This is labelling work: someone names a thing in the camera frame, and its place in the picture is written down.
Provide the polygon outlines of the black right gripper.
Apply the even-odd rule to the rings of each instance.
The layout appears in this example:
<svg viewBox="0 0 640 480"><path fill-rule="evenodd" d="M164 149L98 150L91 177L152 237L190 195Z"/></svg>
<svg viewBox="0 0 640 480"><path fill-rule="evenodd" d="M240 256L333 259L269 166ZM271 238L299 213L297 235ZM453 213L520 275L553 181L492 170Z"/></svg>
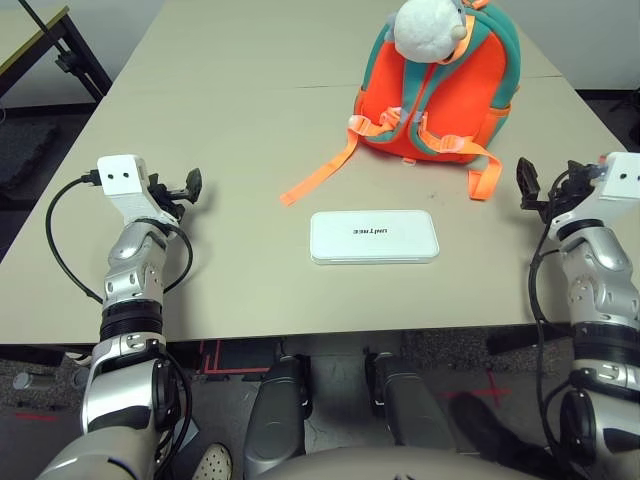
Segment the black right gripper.
<svg viewBox="0 0 640 480"><path fill-rule="evenodd" d="M550 223L555 217L567 213L578 206L594 190L592 180L599 175L595 165L582 165L570 160L567 169L553 182L548 201L540 212L544 223ZM525 157L517 163L517 185L521 193L521 208L536 208L540 186L535 166Z"/></svg>

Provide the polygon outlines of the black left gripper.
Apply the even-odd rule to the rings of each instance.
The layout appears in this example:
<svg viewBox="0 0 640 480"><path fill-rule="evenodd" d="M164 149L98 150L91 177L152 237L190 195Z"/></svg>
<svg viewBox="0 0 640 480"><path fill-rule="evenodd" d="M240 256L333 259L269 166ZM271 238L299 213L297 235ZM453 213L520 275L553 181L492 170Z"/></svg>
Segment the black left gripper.
<svg viewBox="0 0 640 480"><path fill-rule="evenodd" d="M183 192L168 190L165 184L159 182L157 173L149 175L148 180L148 192L160 208L171 216L183 216L185 207L181 201L187 200L191 204L195 204L199 199L203 184L199 168L194 168L187 174Z"/></svg>

